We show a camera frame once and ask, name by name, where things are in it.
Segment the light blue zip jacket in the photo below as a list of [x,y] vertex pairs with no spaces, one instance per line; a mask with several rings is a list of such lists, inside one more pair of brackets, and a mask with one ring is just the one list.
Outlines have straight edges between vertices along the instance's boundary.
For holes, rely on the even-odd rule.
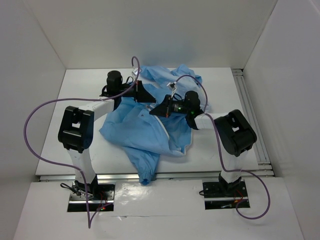
[[[168,83],[177,81],[177,94],[195,91],[200,106],[207,107],[203,90],[198,85],[202,77],[186,65],[173,70],[162,66],[141,66],[140,76],[150,82],[145,89],[160,104],[165,95],[171,94]],[[145,103],[122,98],[118,108],[106,115],[99,130],[108,142],[120,146],[134,165],[142,185],[148,185],[157,170],[162,155],[183,157],[192,144],[192,129],[184,115],[172,114],[169,118],[151,115]]]

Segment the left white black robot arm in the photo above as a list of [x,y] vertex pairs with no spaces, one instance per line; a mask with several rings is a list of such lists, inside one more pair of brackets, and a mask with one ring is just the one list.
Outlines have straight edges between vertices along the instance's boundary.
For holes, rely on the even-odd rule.
[[98,177],[95,173],[89,147],[94,138],[94,123],[102,116],[118,108],[124,98],[132,98],[138,103],[155,103],[156,99],[144,88],[141,80],[123,83],[123,77],[117,70],[107,73],[106,85],[98,100],[81,107],[68,106],[63,114],[58,131],[58,141],[67,150],[72,164],[82,172],[75,175],[75,187],[88,200],[99,193]]

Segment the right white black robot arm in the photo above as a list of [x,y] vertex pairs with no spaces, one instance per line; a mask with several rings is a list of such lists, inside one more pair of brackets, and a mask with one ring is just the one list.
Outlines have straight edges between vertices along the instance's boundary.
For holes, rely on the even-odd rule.
[[199,95],[188,91],[182,100],[170,94],[150,112],[157,117],[169,118],[172,114],[184,115],[187,125],[194,130],[214,130],[222,171],[218,176],[218,190],[230,196],[241,181],[243,156],[252,149],[257,135],[243,113],[234,109],[228,113],[205,113]]

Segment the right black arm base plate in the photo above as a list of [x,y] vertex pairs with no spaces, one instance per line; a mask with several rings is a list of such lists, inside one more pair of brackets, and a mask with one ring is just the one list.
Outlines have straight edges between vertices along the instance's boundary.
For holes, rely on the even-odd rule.
[[199,192],[205,198],[244,198],[248,196],[247,187],[244,181],[231,189],[224,189],[219,182],[203,182],[203,190]]

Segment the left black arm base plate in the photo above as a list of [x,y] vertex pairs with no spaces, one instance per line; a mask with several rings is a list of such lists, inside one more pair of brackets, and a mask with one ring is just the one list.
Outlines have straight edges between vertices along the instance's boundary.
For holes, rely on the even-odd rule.
[[[86,200],[85,189],[72,184],[73,191],[69,195],[69,202],[73,204],[84,204]],[[98,184],[94,192],[88,188],[88,202],[93,203],[112,203],[115,198],[115,183]]]

